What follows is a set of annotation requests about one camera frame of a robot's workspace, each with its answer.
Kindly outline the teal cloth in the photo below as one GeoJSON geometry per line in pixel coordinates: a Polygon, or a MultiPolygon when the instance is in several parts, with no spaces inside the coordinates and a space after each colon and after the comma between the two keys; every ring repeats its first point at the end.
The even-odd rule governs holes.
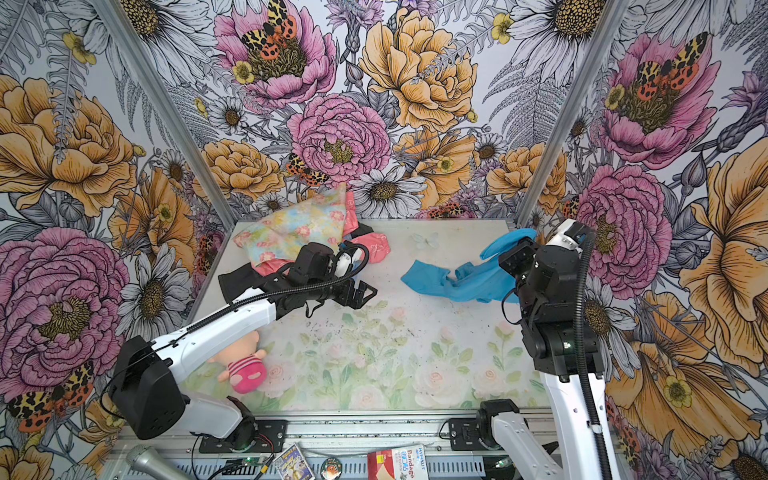
{"type": "Polygon", "coordinates": [[[505,301],[517,304],[519,299],[513,293],[516,281],[499,266],[499,258],[521,240],[535,238],[534,229],[513,230],[496,239],[481,252],[482,263],[467,262],[453,271],[415,261],[401,277],[401,281],[416,293],[447,298],[454,302],[505,301]]]}

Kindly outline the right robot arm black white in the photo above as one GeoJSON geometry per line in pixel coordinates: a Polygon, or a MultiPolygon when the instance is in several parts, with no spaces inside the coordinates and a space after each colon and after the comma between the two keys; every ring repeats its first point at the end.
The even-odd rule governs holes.
{"type": "Polygon", "coordinates": [[[501,254],[515,280],[525,349],[549,396],[560,458],[554,460],[511,400],[482,402],[481,444],[503,451],[524,479],[617,479],[605,407],[605,362],[586,321],[596,232],[564,221],[544,245],[524,238],[501,254]]]}

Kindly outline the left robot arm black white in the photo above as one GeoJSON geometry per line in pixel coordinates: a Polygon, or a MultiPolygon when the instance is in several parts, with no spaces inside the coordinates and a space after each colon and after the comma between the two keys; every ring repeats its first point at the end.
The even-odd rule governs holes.
{"type": "Polygon", "coordinates": [[[311,301],[362,308],[377,293],[355,279],[370,257],[363,244],[345,241],[332,250],[311,242],[270,275],[258,274],[249,264],[221,275],[222,308],[151,341],[135,336],[123,344],[106,387],[109,399],[140,440],[185,430],[235,451],[249,449],[258,428],[239,399],[185,392],[182,383],[226,348],[311,301]]]}

